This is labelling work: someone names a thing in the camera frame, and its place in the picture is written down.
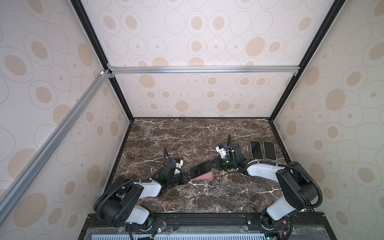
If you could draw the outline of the black phone silver edge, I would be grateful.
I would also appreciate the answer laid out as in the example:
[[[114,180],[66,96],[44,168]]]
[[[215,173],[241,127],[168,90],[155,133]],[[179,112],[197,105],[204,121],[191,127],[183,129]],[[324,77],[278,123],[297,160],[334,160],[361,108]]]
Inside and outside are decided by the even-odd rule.
[[[250,141],[250,150],[252,158],[255,160],[263,160],[263,151],[262,146],[259,141]]]

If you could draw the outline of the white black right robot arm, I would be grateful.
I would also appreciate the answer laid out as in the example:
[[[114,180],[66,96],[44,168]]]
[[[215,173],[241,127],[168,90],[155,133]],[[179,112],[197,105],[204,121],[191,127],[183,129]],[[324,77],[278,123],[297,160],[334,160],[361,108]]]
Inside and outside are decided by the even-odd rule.
[[[323,203],[323,193],[319,184],[298,163],[273,164],[261,160],[247,160],[238,145],[216,147],[220,154],[211,166],[215,169],[235,172],[252,177],[260,177],[279,183],[283,196],[262,211],[261,220],[266,228],[284,216],[303,209],[314,209]]]

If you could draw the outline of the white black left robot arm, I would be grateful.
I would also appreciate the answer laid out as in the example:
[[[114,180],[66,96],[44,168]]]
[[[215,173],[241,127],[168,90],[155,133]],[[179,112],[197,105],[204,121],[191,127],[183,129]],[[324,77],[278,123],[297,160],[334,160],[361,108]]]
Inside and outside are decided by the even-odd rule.
[[[158,197],[174,186],[185,184],[188,177],[181,171],[183,163],[181,159],[166,160],[155,176],[144,181],[121,175],[94,204],[97,219],[114,227],[148,222],[149,210],[138,206],[137,202]]]

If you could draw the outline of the black phone purple edge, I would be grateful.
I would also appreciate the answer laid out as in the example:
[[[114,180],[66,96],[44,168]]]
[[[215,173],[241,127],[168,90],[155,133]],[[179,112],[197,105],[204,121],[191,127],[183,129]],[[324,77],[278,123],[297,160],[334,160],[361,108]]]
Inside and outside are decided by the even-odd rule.
[[[201,176],[201,175],[208,173],[210,171],[212,171],[212,167],[211,167],[210,163],[204,162],[204,163],[201,163],[201,164],[199,164],[193,168],[190,168],[188,170],[188,176],[192,180],[193,178]]]

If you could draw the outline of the black phone white edge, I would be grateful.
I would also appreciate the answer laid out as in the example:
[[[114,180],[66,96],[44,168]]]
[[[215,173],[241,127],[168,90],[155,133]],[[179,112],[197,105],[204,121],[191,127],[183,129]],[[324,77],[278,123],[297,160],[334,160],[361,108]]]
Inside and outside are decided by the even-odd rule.
[[[264,141],[263,145],[264,145],[265,159],[276,161],[277,155],[276,155],[275,144],[273,142]]]

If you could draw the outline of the pink phone case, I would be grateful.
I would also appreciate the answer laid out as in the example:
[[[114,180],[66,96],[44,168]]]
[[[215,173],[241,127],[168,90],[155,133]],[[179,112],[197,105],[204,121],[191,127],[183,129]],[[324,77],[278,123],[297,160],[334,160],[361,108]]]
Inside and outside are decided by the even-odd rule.
[[[208,181],[210,181],[210,180],[213,179],[213,177],[214,177],[214,174],[213,174],[212,171],[210,171],[210,172],[205,173],[205,174],[203,174],[203,175],[201,175],[201,176],[198,176],[198,177],[196,177],[196,178],[193,178],[192,181],[203,181],[203,180],[208,180]]]

